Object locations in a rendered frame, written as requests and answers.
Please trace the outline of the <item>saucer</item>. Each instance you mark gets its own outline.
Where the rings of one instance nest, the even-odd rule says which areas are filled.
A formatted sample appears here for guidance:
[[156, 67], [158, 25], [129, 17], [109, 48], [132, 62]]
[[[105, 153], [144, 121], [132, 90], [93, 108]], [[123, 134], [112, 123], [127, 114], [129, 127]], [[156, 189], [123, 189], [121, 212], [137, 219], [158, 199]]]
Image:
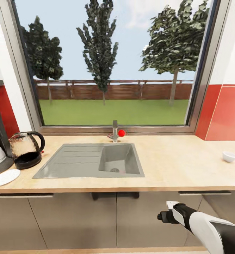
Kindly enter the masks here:
[[0, 173], [0, 185], [4, 185], [14, 180], [19, 176], [20, 170], [13, 169]]

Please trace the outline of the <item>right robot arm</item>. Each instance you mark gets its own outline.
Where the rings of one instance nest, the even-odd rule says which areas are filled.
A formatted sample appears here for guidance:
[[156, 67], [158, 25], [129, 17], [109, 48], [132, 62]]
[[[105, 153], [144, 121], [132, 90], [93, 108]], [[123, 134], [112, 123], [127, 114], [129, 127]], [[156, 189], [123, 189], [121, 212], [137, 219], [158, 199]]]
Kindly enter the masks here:
[[192, 209], [178, 201], [166, 202], [168, 211], [157, 218], [163, 223], [182, 224], [210, 254], [235, 254], [235, 224]]

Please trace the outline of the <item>electric kettle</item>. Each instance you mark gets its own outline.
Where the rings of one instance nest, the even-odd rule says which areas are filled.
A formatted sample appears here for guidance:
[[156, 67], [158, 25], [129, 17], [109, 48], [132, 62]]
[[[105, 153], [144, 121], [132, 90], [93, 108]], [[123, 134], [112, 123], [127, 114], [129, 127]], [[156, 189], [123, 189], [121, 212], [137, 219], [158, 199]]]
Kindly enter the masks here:
[[[34, 136], [41, 139], [39, 148]], [[9, 139], [12, 159], [17, 170], [35, 167], [42, 161], [42, 152], [45, 147], [44, 137], [38, 132], [18, 132]]]

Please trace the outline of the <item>coffee cup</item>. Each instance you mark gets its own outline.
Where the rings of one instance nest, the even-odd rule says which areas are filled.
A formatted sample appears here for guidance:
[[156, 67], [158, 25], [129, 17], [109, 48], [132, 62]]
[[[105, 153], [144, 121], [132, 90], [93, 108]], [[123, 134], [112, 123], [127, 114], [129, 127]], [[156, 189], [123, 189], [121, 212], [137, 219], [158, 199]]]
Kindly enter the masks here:
[[222, 157], [226, 162], [233, 162], [235, 160], [235, 154], [232, 152], [226, 152], [224, 151], [222, 154]]

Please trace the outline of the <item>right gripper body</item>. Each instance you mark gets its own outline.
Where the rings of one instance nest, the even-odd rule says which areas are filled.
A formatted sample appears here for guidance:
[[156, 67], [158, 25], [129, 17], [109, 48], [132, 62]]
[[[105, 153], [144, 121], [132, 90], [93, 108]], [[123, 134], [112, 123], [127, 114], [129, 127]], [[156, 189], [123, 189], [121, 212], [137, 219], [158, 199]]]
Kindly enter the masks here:
[[162, 222], [163, 223], [172, 223], [172, 224], [180, 224], [180, 223], [176, 223], [172, 220], [171, 218], [171, 211], [173, 209], [169, 210], [169, 211], [161, 211], [161, 216], [162, 216]]

